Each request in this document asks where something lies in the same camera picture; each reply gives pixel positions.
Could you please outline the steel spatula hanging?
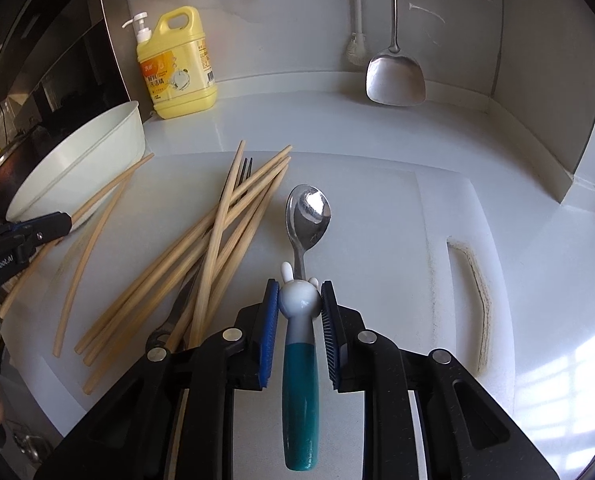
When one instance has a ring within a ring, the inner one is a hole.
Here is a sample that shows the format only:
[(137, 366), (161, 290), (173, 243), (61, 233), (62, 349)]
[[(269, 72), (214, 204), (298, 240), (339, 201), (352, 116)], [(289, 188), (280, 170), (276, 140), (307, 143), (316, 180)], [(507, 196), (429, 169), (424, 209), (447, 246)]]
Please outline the steel spatula hanging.
[(416, 106), (425, 101), (425, 80), (421, 66), (404, 55), (398, 42), (398, 0), (391, 0), (389, 47), (371, 58), (365, 81), (372, 102), (397, 107)]

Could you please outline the yellow dish soap bottle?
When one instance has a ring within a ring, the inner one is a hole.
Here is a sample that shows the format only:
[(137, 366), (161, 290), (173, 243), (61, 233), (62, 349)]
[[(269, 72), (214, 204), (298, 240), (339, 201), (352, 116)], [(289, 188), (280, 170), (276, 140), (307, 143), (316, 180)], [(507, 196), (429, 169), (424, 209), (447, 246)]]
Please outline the yellow dish soap bottle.
[(217, 85), (199, 11), (182, 6), (161, 15), (154, 28), (146, 18), (141, 12), (124, 25), (134, 28), (137, 61), (156, 114), (172, 119), (213, 107)]

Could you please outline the teal rabbit handle spoon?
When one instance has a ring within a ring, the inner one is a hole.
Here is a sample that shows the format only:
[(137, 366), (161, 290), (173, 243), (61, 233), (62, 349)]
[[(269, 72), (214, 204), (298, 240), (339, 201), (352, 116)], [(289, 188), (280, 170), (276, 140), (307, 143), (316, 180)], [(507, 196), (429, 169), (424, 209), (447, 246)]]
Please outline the teal rabbit handle spoon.
[(280, 312), (287, 320), (282, 370), (284, 461), (293, 471), (313, 469), (318, 460), (319, 385), (314, 319), (320, 314), (317, 278), (307, 278), (304, 257), (326, 233), (331, 209), (313, 185), (290, 192), (284, 223), (293, 261), (281, 264)]

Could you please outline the white cutting board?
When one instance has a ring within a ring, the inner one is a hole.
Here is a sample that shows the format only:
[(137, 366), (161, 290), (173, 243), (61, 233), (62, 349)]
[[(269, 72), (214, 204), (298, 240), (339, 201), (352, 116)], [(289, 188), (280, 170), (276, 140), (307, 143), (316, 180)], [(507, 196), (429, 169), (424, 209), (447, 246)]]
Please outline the white cutting board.
[[(92, 393), (94, 371), (74, 350), (104, 310), (217, 202), (227, 153), (156, 157), (130, 180), (94, 247), (82, 226), (55, 247), (4, 321), (14, 364), (60, 432), (67, 434), (145, 349), (174, 301), (168, 294)], [(506, 410), (514, 402), (514, 344), (503, 271), (483, 208), (461, 174), (363, 157), (296, 153), (211, 327), (232, 326), (262, 299), (292, 257), (284, 204), (296, 185), (317, 186), (332, 220), (306, 257), (337, 300), (401, 348), (444, 348)]]

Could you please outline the dark pot with lid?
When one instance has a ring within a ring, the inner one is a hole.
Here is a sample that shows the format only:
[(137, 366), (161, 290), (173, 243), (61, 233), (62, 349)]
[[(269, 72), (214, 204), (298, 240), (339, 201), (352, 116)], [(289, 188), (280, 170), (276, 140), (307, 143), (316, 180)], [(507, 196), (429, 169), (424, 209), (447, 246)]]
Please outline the dark pot with lid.
[(29, 133), (16, 136), (0, 154), (0, 221), (18, 189), (37, 164), (37, 151)]

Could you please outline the white dish brush hanging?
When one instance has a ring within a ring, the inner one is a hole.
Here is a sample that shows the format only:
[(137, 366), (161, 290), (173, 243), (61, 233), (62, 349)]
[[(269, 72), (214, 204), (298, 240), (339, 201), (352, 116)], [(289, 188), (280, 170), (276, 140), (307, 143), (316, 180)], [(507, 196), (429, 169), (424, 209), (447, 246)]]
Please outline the white dish brush hanging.
[(352, 0), (353, 26), (346, 47), (346, 59), (352, 65), (363, 67), (367, 63), (366, 35), (363, 33), (363, 0)]

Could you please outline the white round basin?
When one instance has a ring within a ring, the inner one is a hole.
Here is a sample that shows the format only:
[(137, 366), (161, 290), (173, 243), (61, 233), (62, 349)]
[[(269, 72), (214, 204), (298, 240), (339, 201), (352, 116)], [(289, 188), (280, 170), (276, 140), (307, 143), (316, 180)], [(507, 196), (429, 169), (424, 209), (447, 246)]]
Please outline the white round basin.
[(145, 150), (139, 104), (115, 106), (78, 128), (42, 159), (13, 196), (6, 219), (75, 214), (104, 185), (139, 162)]

